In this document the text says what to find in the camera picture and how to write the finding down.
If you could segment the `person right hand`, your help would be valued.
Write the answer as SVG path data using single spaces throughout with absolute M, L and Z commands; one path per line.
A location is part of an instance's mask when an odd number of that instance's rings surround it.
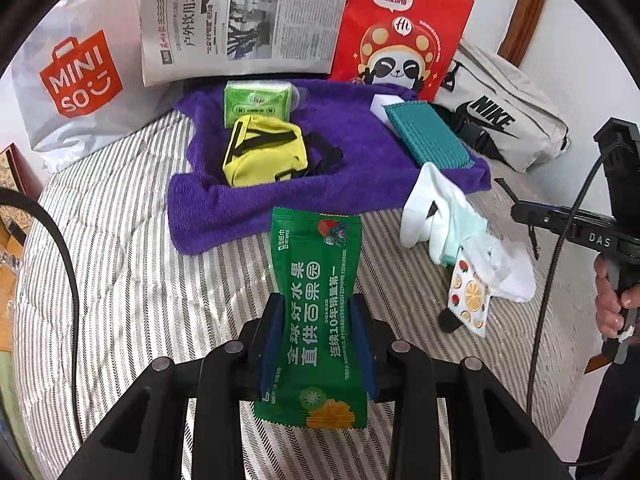
M 596 272 L 594 284 L 597 296 L 594 305 L 598 330 L 606 338 L 614 338 L 624 326 L 622 311 L 637 310 L 639 307 L 639 285 L 635 284 L 619 294 L 608 280 L 608 260 L 598 255 L 593 265 Z

